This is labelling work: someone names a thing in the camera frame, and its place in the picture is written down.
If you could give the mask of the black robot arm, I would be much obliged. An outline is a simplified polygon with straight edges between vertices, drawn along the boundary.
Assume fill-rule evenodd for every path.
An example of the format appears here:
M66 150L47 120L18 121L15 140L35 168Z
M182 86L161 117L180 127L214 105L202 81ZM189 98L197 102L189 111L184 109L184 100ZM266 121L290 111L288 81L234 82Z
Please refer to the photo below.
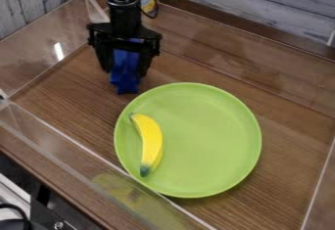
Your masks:
M160 54L162 35L142 26L140 0L105 0L109 21L89 23L88 44L94 48L104 72L116 66L116 51L133 53L138 57L134 72L144 77L152 59Z

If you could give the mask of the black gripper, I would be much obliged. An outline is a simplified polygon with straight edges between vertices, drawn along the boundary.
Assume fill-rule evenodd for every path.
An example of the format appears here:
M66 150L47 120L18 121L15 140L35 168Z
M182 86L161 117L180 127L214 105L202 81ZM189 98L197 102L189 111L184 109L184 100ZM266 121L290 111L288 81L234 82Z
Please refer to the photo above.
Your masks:
M104 72L110 72L113 66L113 49L137 52L138 76L144 77L150 67L152 60L160 54L162 35L140 25L130 35L117 34L109 23L89 23L88 44L96 49L100 68Z

